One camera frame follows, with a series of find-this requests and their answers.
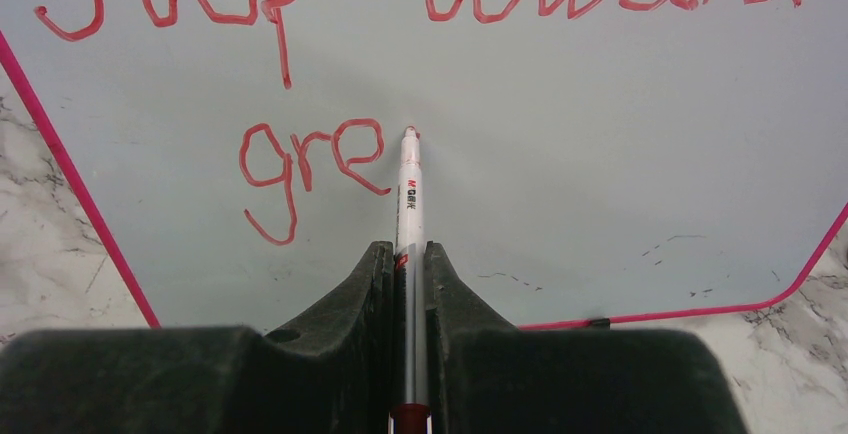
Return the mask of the red capped white marker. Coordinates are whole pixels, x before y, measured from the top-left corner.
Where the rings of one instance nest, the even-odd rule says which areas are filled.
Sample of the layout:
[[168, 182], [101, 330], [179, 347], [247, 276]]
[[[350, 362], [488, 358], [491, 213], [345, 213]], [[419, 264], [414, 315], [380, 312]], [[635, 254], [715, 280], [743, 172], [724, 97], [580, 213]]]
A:
[[395, 349], [396, 391], [390, 411], [394, 433], [426, 433], [430, 417], [421, 186], [419, 133], [408, 126], [400, 142], [396, 190], [394, 274], [399, 346]]

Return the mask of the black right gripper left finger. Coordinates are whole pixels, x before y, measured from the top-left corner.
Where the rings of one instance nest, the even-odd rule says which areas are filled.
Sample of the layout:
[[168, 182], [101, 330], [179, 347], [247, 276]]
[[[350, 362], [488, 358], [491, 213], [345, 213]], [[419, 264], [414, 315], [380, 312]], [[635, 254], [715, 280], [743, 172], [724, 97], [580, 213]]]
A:
[[1, 352], [5, 433], [384, 433], [392, 246], [267, 334], [37, 330]]

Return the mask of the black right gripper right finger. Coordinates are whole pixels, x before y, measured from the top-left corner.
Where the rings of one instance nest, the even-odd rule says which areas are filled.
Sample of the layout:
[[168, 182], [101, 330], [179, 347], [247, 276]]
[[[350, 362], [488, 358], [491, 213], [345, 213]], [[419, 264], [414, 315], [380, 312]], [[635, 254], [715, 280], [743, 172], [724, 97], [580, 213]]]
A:
[[667, 329], [522, 330], [429, 243], [428, 342], [437, 433], [743, 433], [722, 368]]

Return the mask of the red framed whiteboard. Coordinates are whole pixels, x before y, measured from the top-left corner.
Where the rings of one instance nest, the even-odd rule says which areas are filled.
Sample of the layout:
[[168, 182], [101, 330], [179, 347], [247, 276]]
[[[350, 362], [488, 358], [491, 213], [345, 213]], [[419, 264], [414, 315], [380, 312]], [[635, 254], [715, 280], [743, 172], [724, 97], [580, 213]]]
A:
[[268, 329], [421, 203], [513, 323], [757, 309], [847, 215], [847, 0], [1, 0], [146, 316]]

